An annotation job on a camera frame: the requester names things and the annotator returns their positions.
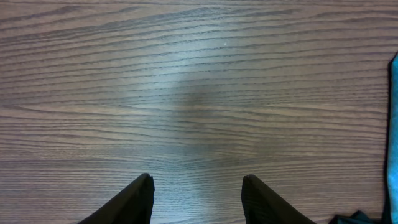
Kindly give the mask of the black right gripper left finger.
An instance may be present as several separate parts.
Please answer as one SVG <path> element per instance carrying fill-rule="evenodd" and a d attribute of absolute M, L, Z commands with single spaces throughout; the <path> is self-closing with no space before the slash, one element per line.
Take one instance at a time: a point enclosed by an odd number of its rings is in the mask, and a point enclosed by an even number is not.
<path fill-rule="evenodd" d="M 141 174 L 79 224 L 149 224 L 154 192 L 153 177 Z"/>

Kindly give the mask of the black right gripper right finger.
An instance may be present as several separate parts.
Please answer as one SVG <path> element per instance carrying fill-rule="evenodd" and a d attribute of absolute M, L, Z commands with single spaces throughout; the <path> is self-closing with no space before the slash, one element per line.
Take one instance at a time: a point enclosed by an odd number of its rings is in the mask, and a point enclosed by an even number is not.
<path fill-rule="evenodd" d="M 247 224 L 315 224 L 255 175 L 243 177 L 241 201 Z"/>

